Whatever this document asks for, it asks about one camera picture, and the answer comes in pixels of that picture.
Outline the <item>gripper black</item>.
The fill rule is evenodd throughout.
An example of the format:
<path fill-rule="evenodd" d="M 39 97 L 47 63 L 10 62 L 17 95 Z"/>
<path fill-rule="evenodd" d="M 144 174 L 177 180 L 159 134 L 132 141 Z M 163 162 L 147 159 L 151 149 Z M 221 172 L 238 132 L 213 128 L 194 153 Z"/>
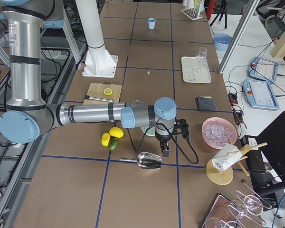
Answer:
<path fill-rule="evenodd" d="M 175 145 L 180 148 L 175 139 L 176 135 L 182 135 L 186 140 L 189 138 L 189 125 L 185 119 L 176 120 L 163 120 L 160 119 L 155 125 L 155 137 L 160 142 L 161 152 L 163 157 L 169 157 L 170 149 L 168 146 L 168 141 L 173 140 Z"/>

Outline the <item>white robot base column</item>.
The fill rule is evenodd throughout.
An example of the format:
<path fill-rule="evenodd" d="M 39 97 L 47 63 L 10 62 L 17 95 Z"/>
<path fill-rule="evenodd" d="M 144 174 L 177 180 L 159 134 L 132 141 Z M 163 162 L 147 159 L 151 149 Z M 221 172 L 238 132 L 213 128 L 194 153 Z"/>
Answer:
<path fill-rule="evenodd" d="M 111 55 L 105 48 L 96 1 L 77 0 L 76 6 L 88 46 L 83 76 L 113 78 L 118 56 Z"/>

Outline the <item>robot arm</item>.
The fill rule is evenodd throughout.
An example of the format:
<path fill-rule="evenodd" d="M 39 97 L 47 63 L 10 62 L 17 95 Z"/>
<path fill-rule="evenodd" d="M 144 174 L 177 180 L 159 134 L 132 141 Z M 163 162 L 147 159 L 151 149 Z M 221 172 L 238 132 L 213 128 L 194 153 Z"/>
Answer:
<path fill-rule="evenodd" d="M 60 0 L 3 0 L 1 11 L 9 23 L 11 98 L 0 117 L 0 133 L 9 141 L 25 144 L 42 134 L 73 123 L 120 121 L 123 128 L 154 127 L 164 157 L 168 141 L 182 135 L 188 139 L 188 124 L 176 119 L 175 102 L 162 97 L 152 105 L 130 103 L 67 105 L 47 104 L 41 97 L 40 29 L 50 22 L 63 25 Z"/>

